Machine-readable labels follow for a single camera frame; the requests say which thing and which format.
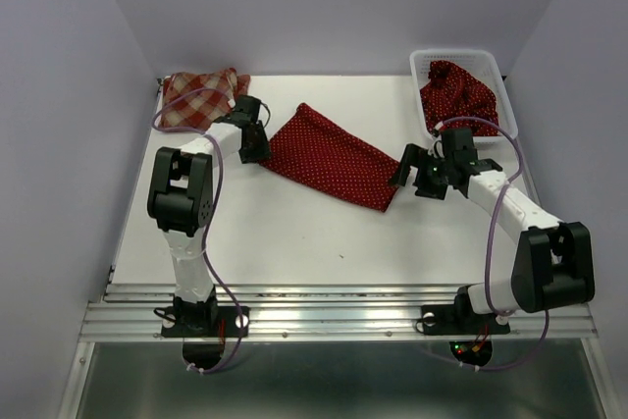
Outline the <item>red plaid skirt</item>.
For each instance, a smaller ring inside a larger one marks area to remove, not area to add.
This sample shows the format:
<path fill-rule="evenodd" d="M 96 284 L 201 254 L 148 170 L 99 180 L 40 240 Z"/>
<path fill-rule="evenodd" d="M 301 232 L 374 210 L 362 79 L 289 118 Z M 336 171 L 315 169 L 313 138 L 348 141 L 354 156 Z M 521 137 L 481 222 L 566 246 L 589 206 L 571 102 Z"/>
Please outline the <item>red plaid skirt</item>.
<path fill-rule="evenodd" d="M 250 75 L 234 68 L 206 74 L 179 72 L 164 79 L 161 115 L 163 129 L 192 128 L 207 131 L 220 117 L 229 114 L 240 95 L 245 95 Z"/>

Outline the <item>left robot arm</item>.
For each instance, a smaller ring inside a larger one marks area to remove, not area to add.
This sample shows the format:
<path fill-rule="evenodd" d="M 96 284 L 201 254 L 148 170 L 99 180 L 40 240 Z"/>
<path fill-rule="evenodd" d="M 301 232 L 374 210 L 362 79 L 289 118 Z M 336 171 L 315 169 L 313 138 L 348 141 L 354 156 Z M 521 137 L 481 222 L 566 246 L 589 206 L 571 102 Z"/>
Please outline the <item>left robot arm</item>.
<path fill-rule="evenodd" d="M 200 131 L 184 146 L 156 151 L 147 212 L 168 243 L 176 280 L 172 304 L 154 310 L 164 338 L 246 335 L 246 310 L 217 299 L 216 287 L 224 283 L 208 263 L 207 233 L 222 190 L 224 158 L 236 153 L 241 163 L 251 164 L 271 156 L 266 124 L 259 118 L 268 106 L 241 95 L 230 107 L 217 119 L 218 131 Z"/>

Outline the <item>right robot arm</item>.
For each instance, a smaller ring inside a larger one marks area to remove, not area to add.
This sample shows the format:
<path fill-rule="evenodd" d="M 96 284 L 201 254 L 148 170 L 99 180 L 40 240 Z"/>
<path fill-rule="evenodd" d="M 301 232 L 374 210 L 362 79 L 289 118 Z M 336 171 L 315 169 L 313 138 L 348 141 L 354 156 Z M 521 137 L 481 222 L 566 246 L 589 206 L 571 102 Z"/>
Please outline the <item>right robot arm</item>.
<path fill-rule="evenodd" d="M 502 166 L 479 156 L 471 130 L 445 129 L 438 135 L 437 151 L 406 145 L 389 184 L 405 185 L 415 169 L 417 196 L 442 200 L 449 189 L 459 191 L 490 215 L 489 230 L 504 230 L 516 251 L 509 277 L 495 281 L 488 250 L 483 282 L 459 288 L 450 304 L 422 306 L 418 332 L 452 336 L 485 329 L 501 335 L 508 333 L 508 318 L 516 311 L 537 313 L 590 302 L 596 286 L 588 228 L 560 220 L 513 186 Z"/>

